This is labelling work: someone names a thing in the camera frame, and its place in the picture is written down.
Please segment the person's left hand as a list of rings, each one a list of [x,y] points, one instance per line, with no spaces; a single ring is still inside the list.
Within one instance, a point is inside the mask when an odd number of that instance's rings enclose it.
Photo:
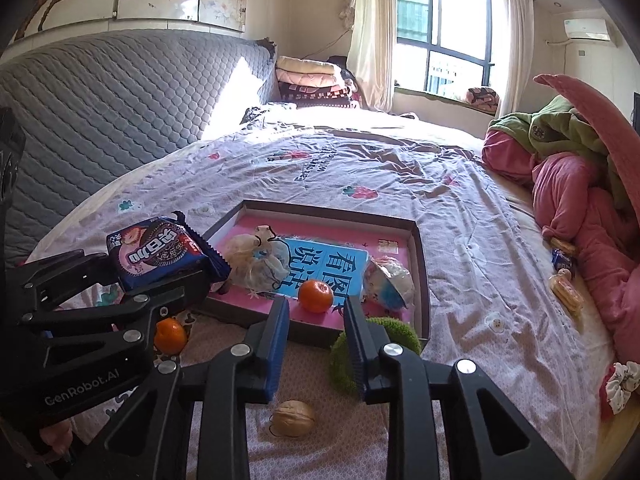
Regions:
[[[49,445],[58,456],[65,455],[73,442],[73,426],[66,419],[53,426],[42,428],[40,438],[46,445]]]

